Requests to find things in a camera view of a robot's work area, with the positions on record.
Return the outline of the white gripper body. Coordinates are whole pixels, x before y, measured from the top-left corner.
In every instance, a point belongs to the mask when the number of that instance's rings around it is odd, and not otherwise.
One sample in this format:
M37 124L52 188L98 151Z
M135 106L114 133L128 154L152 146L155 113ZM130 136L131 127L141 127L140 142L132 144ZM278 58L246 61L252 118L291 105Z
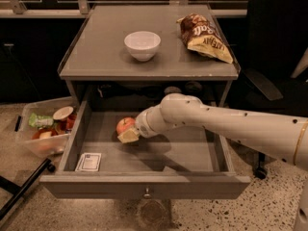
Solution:
M145 138L151 138L162 134L167 129L167 124L161 114L159 105L142 111L136 117L136 127Z

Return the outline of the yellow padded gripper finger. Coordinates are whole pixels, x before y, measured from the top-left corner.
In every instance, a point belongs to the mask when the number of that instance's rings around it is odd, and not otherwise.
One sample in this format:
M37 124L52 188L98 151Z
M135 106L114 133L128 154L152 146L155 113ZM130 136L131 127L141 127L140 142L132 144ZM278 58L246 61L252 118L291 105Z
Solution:
M129 127L127 129L117 129L117 138L122 143L134 142L139 139L140 133L135 127Z

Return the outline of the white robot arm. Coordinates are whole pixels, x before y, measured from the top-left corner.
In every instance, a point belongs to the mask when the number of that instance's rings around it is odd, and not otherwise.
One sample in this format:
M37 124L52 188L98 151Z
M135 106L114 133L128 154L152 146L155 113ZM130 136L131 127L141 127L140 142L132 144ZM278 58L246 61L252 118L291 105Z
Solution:
M208 106L195 96L171 93L137 117L121 119L115 130L117 138L128 143L184 126L206 129L308 170L308 120L301 116Z

